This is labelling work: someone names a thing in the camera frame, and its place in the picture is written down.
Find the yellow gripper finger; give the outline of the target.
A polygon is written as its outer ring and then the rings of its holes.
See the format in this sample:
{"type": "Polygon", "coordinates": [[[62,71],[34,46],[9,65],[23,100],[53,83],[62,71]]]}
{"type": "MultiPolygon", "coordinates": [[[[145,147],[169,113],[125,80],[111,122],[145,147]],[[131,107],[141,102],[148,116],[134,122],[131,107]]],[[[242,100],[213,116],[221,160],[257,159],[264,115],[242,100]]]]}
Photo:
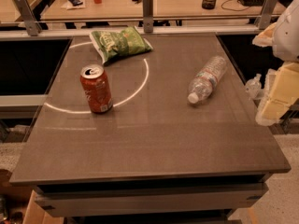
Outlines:
{"type": "Polygon", "coordinates": [[[298,99],[299,63],[285,62],[277,71],[270,69],[266,75],[256,122],[263,126],[279,123],[298,99]]]}
{"type": "Polygon", "coordinates": [[[262,48],[271,47],[275,27],[276,23],[271,23],[267,28],[253,38],[252,44],[262,48]]]}

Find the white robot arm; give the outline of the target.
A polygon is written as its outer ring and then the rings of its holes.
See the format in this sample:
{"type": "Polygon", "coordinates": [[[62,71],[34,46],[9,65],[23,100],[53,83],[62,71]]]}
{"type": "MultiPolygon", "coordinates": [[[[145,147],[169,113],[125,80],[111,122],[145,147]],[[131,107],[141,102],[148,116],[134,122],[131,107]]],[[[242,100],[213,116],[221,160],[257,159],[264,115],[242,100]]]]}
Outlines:
{"type": "Polygon", "coordinates": [[[273,55],[283,61],[276,72],[266,75],[255,118],[258,124],[271,126],[299,99],[299,0],[292,0],[278,21],[256,35],[252,44],[271,47],[273,55]]]}

